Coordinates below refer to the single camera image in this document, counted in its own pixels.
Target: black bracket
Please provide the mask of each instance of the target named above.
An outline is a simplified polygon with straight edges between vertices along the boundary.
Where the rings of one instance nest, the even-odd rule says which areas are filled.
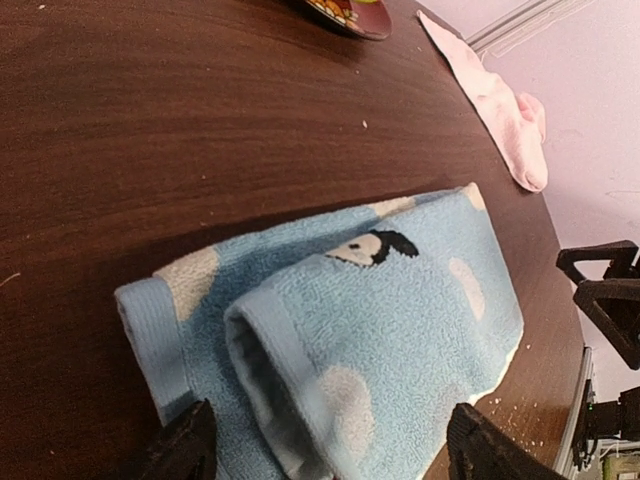
[[[100,480],[213,480],[216,423],[207,400],[163,428],[149,446]]]
[[[638,246],[629,241],[561,250],[557,267],[577,285],[576,305],[600,329],[629,368],[640,368],[640,272]],[[588,280],[575,266],[610,260],[602,280]]]
[[[453,410],[447,429],[451,480],[561,480],[469,404]]]

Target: pink cloth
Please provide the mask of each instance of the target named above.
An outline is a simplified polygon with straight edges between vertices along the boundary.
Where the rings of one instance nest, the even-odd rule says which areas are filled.
[[[462,40],[418,11],[427,34],[445,56],[487,130],[498,146],[511,176],[527,190],[547,186],[547,162],[542,152],[546,123],[540,101],[514,95],[500,75],[487,72],[478,55]]]

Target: towel hem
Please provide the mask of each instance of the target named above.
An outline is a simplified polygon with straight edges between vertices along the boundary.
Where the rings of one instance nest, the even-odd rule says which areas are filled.
[[[234,325],[238,317],[242,317],[259,338],[311,437],[322,439],[323,443],[314,441],[314,447],[332,473],[337,478],[360,479],[356,463],[335,429],[335,418],[320,389],[316,368],[306,355],[289,313],[278,295],[263,286],[245,295],[227,311],[225,317],[229,352],[241,383],[250,380],[243,374],[247,367],[243,365],[241,348],[234,343],[236,333],[242,329]],[[248,393],[252,390],[247,385],[243,386]],[[272,443],[272,439],[267,438],[267,441]]]
[[[120,287],[118,310],[163,425],[194,399],[186,376],[171,291],[152,277]]]

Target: wooden table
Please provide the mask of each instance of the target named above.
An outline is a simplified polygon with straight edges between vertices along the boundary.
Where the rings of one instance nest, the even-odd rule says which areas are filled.
[[[87,478],[158,427],[117,286],[241,232],[471,180],[526,319],[502,401],[480,408],[552,463],[582,348],[558,242],[414,4],[390,2],[395,31],[371,43],[284,0],[40,1],[0,4],[0,281],[20,274],[0,287],[3,478]]]

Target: dark wood tabletop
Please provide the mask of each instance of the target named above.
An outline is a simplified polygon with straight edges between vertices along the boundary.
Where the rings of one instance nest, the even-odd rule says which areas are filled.
[[[0,3],[2,478],[87,478],[158,428],[119,285],[241,232],[470,181],[526,321],[479,405],[553,462],[582,348],[558,242],[415,4],[389,2],[375,43],[286,0],[39,1]]]

